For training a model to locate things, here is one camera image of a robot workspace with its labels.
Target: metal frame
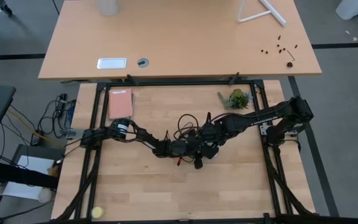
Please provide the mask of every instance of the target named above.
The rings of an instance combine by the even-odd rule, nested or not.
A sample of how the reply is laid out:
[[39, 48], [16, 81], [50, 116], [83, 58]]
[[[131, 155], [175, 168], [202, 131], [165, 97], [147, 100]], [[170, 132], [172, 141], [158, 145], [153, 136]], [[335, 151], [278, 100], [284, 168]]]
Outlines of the metal frame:
[[[288, 81], [290, 82], [293, 95], [301, 96], [295, 77], [289, 76]], [[335, 204], [334, 195], [331, 190], [331, 186], [329, 185], [327, 173], [324, 169], [323, 160], [321, 159], [320, 153], [318, 151], [316, 138], [314, 137], [314, 132], [310, 126], [310, 123], [305, 124], [305, 133], [306, 133], [306, 137], [308, 138], [311, 156], [313, 158], [314, 166], [316, 167], [317, 176], [320, 181], [320, 186], [323, 190], [324, 199], [326, 200], [328, 212], [332, 217], [339, 217], [339, 212]]]
[[277, 12], [277, 10], [267, 0], [259, 0], [259, 1], [260, 1], [260, 3], [262, 3], [266, 7], [266, 9], [268, 9], [267, 11], [261, 12], [259, 14], [256, 14], [256, 15], [249, 16], [249, 17], [241, 19], [242, 10], [243, 10], [244, 5], [246, 3], [246, 0], [242, 0], [239, 12], [237, 14], [237, 22], [238, 23], [247, 22], [247, 21], [250, 21], [252, 19], [256, 19], [258, 17], [267, 15], [267, 14], [272, 14], [274, 16], [274, 18], [276, 18], [276, 20], [281, 24], [281, 26], [285, 27], [287, 25], [286, 20], [280, 15], [280, 13]]
[[[33, 157], [42, 157], [42, 158], [45, 158], [45, 159], [53, 159], [53, 160], [56, 160], [56, 159], [59, 159], [62, 155], [62, 152], [61, 150], [59, 149], [51, 149], [51, 148], [42, 148], [41, 150], [35, 146], [29, 146], [29, 156], [33, 156]], [[15, 153], [12, 157], [12, 162], [13, 163], [17, 163], [20, 159], [20, 156], [22, 155], [27, 155], [27, 150], [26, 150], [26, 147], [22, 144], [19, 144], [18, 147], [16, 148], [15, 150]], [[2, 186], [6, 186], [7, 184], [7, 181], [4, 181], [2, 183]]]
[[[178, 85], [228, 85], [229, 82], [228, 81], [222, 81], [222, 80], [200, 80], [197, 78], [181, 78], [181, 79], [176, 79], [175, 81], [172, 80], [152, 80], [152, 81], [146, 81], [146, 82], [134, 82], [133, 80], [131, 81], [131, 79], [129, 79], [130, 81], [124, 81], [124, 82], [112, 82], [112, 83], [98, 83], [97, 87], [96, 87], [96, 94], [95, 94], [95, 99], [94, 99], [94, 105], [93, 105], [93, 111], [92, 111], [92, 117], [91, 117], [91, 122], [90, 122], [90, 128], [94, 128], [95, 127], [95, 122], [96, 122], [96, 117], [98, 114], [98, 105], [99, 105], [99, 101], [100, 101], [100, 96], [101, 96], [101, 92], [103, 90], [109, 90], [111, 87], [117, 87], [117, 86], [168, 86], [168, 85], [172, 85], [172, 86], [178, 86]], [[262, 103], [264, 108], [268, 107], [268, 102], [267, 102], [267, 97], [266, 97], [266, 92], [264, 89], [264, 85], [263, 85], [263, 81], [262, 80], [236, 80], [235, 83], [232, 83], [234, 85], [250, 85], [250, 89], [252, 92], [253, 97], [253, 103], [255, 106], [255, 110], [258, 111], [260, 110], [259, 108], [259, 102], [257, 99], [257, 95], [256, 95], [256, 88], [258, 87], [260, 90], [260, 93], [262, 95]], [[104, 125], [106, 122], [106, 114], [107, 114], [107, 105], [108, 105], [108, 94], [104, 95], [104, 99], [103, 99], [103, 108], [102, 108], [102, 116], [101, 116], [101, 122], [100, 122], [100, 126]], [[265, 138], [262, 136], [262, 134], [260, 133], [260, 137], [261, 137], [261, 143], [262, 143], [262, 149], [264, 150], [264, 157], [265, 157], [265, 161], [269, 158], [269, 149], [265, 143]], [[101, 146], [102, 146], [102, 142], [100, 142], [98, 144], [98, 147], [95, 149], [96, 150], [96, 155], [94, 158], [94, 163], [97, 164], [97, 169], [96, 169], [96, 177], [93, 179], [92, 184], [91, 184], [91, 190], [89, 193], [89, 201], [88, 201], [88, 206], [87, 206], [87, 212], [86, 212], [86, 218], [91, 218], [91, 209], [93, 208], [93, 204], [94, 204], [94, 197], [96, 194], [96, 183], [97, 183], [97, 173], [98, 173], [98, 169], [99, 169], [99, 162], [100, 162], [100, 157], [101, 157]], [[83, 169], [81, 172], [81, 181], [80, 181], [80, 187], [83, 185], [83, 182], [86, 179], [87, 173], [88, 173], [88, 166], [89, 166], [89, 159], [90, 159], [90, 148], [86, 149], [85, 152], [85, 156], [84, 156], [84, 164], [83, 164]], [[278, 174], [281, 178], [281, 180], [285, 183], [285, 174], [283, 171], [283, 166], [282, 166], [282, 161], [281, 161], [281, 157], [280, 157], [280, 153], [279, 153], [279, 149], [273, 149], [273, 154], [274, 154], [274, 158], [275, 158], [275, 162], [276, 162], [276, 166], [277, 166], [277, 171]], [[276, 185], [275, 185], [275, 180], [272, 177], [272, 175], [267, 172], [268, 174], [268, 179], [269, 179], [269, 186], [270, 186], [270, 192], [272, 194], [272, 203], [273, 203], [273, 207], [274, 207], [274, 211], [275, 211], [275, 215], [276, 217], [280, 214], [282, 214], [281, 208], [280, 208], [280, 203], [278, 200], [278, 195], [277, 195], [277, 189], [276, 189]], [[285, 201], [285, 208], [288, 214], [293, 214], [292, 212], [292, 207], [291, 207], [291, 203], [289, 202], [287, 196], [283, 193], [283, 198]], [[79, 219], [81, 217], [81, 209], [82, 209], [82, 200], [80, 200], [80, 203], [78, 203], [76, 210], [75, 210], [75, 219]], [[265, 218], [238, 218], [238, 219], [223, 219], [223, 220], [192, 220], [191, 222], [193, 223], [265, 223], [266, 218], [269, 218], [269, 215], [267, 213], [264, 214]], [[152, 221], [152, 220], [147, 220], [147, 221], [136, 221], [136, 222], [125, 222], [125, 223], [177, 223], [178, 220], [159, 220], [159, 221]]]

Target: robotic arm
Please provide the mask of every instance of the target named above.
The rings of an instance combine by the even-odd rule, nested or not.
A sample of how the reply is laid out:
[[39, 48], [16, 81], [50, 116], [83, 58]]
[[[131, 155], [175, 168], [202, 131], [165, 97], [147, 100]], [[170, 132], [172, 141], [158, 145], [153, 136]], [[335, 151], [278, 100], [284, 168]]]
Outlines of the robotic arm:
[[[157, 157], [178, 157], [178, 166], [183, 157], [191, 157], [196, 169], [203, 166], [202, 158], [212, 159], [219, 152], [219, 146], [223, 146], [227, 140], [236, 137], [248, 127], [282, 118], [276, 125], [269, 127], [267, 142], [271, 145], [281, 144], [284, 134], [294, 128], [296, 124], [309, 122], [313, 114], [305, 100], [300, 97], [291, 98], [258, 112], [249, 114], [224, 113], [211, 119], [208, 113], [204, 125], [200, 128], [188, 128], [182, 132], [180, 137], [174, 141], [165, 138], [158, 140], [148, 133], [146, 129], [140, 128], [130, 119], [116, 119], [110, 127], [99, 129], [87, 129], [81, 139], [81, 147], [96, 147], [102, 140], [114, 139], [120, 142], [138, 141], [149, 147]], [[135, 134], [135, 138], [126, 139], [127, 134]]]

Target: pink book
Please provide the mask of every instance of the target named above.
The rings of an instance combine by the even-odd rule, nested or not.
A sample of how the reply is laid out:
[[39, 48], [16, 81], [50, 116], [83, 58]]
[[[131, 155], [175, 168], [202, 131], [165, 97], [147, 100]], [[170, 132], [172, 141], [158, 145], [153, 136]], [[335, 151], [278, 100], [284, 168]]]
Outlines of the pink book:
[[128, 118], [132, 116], [132, 91], [110, 90], [109, 91], [109, 118]]

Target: tan surface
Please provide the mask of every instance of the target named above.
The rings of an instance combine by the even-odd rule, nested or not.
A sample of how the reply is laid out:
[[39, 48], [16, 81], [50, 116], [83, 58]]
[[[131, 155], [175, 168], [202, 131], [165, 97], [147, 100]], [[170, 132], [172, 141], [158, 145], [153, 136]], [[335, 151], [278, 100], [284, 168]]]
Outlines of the tan surface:
[[[122, 0], [112, 17], [101, 16], [94, 1], [65, 1], [39, 78], [321, 74], [293, 0], [270, 2], [286, 27], [272, 15], [238, 24], [240, 0]], [[263, 11], [247, 0], [243, 16]], [[293, 68], [277, 44], [296, 58]], [[96, 68], [99, 58], [114, 57], [127, 58], [126, 69]], [[143, 57], [150, 65], [139, 68]]]
[[[284, 100], [279, 81], [265, 81], [265, 86], [269, 105]], [[74, 128], [89, 126], [95, 87], [80, 86]], [[168, 129], [173, 139], [182, 114], [193, 114], [202, 124], [208, 111], [212, 117], [224, 112], [217, 91], [229, 95], [234, 88], [249, 91], [247, 85], [134, 87], [134, 121], [160, 139]], [[251, 105], [241, 113], [253, 110]], [[306, 208], [314, 210], [296, 144], [287, 142], [281, 149], [288, 186]], [[84, 151], [78, 149], [65, 159], [52, 217], [62, 213], [78, 189]], [[104, 141], [101, 155], [95, 200], [95, 206], [105, 211], [101, 220], [245, 218], [261, 217], [264, 212], [273, 215], [256, 126], [229, 140], [214, 160], [204, 159], [200, 170], [185, 162], [177, 167], [177, 159], [156, 158], [139, 142]]]

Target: small potted plant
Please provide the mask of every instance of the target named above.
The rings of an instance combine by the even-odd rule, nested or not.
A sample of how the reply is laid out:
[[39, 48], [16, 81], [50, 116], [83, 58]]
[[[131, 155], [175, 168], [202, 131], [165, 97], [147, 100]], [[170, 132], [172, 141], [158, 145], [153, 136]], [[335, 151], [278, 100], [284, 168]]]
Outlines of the small potted plant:
[[248, 109], [248, 103], [252, 99], [251, 94], [244, 93], [240, 89], [235, 89], [230, 94], [229, 98], [222, 96], [222, 93], [218, 92], [219, 99], [222, 101], [224, 108], [231, 109]]

